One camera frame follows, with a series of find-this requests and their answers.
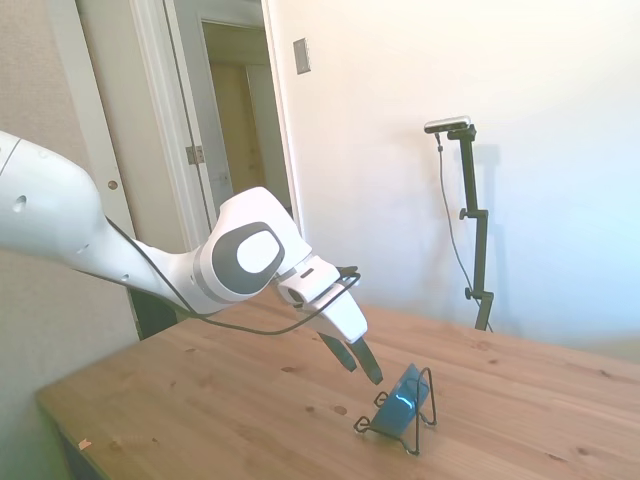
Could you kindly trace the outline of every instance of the wooden table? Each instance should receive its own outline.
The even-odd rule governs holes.
[[[114,479],[640,479],[640,366],[364,310],[377,387],[309,329],[271,338],[187,320],[38,398]],[[270,293],[216,316],[291,318]],[[438,407],[420,457],[352,429],[410,362],[433,369]]]

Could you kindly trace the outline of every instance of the door hinge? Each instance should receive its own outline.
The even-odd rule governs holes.
[[[197,145],[195,147],[187,147],[187,160],[189,165],[197,165],[199,163],[204,163],[204,152],[202,151],[202,145]]]

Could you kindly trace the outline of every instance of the white wall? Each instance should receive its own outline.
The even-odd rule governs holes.
[[[421,131],[467,114],[494,328],[571,345],[640,338],[638,2],[264,3],[307,240],[360,265],[360,300],[473,325]],[[302,37],[312,71],[297,76]],[[456,147],[445,145],[454,216]],[[471,269],[473,222],[454,224]]]
[[[0,130],[88,168],[47,11],[62,1],[0,0]],[[0,478],[68,478],[34,392],[137,339],[124,288],[0,251]]]

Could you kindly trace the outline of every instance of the doorway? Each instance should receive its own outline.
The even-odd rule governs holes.
[[[265,187],[291,214],[265,31],[202,27],[233,193]]]

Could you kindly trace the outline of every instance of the black stand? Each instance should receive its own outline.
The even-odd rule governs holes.
[[[403,438],[401,437],[396,437],[395,435],[391,435],[387,432],[384,432],[382,430],[378,430],[375,427],[371,426],[371,420],[369,419],[369,417],[366,416],[362,416],[360,417],[356,423],[353,425],[353,429],[357,432],[357,433],[364,433],[367,432],[369,430],[371,430],[372,432],[376,432],[379,433],[380,435],[383,435],[387,438],[391,438],[393,440],[397,440],[400,443],[402,443],[402,446],[404,447],[405,451],[410,454],[410,455],[415,455],[416,457],[418,455],[420,455],[420,420],[422,420],[422,422],[427,425],[427,426],[435,426],[438,424],[438,420],[436,418],[436,399],[435,399],[435,395],[433,392],[433,379],[431,378],[431,369],[429,367],[425,367],[422,369],[422,371],[420,372],[420,376],[418,377],[418,386],[417,386],[417,391],[416,391],[416,401],[418,398],[420,398],[420,385],[422,384],[422,379],[424,378],[424,373],[427,373],[428,378],[429,378],[429,395],[431,396],[431,412],[433,415],[433,420],[429,420],[427,418],[427,416],[422,413],[420,410],[418,410],[416,408],[416,446],[415,448],[411,448],[409,446],[409,444],[407,442],[404,441]],[[373,404],[380,408],[382,407],[382,405],[384,404],[384,402],[387,400],[387,398],[389,398],[389,394],[387,392],[380,392],[378,394],[378,396],[375,398],[375,400],[373,401]]]
[[[473,166],[473,146],[476,139],[474,125],[461,130],[453,130],[447,133],[449,140],[460,141],[460,153],[462,156],[462,175],[464,177],[464,193],[467,208],[460,211],[460,220],[465,217],[476,219],[476,253],[475,268],[473,272],[473,290],[465,288],[464,294],[468,300],[472,297],[480,302],[475,328],[486,330],[489,323],[489,313],[493,303],[493,293],[484,289],[484,274],[487,263],[487,228],[489,223],[489,211],[478,210],[478,197],[476,195],[476,174]]]

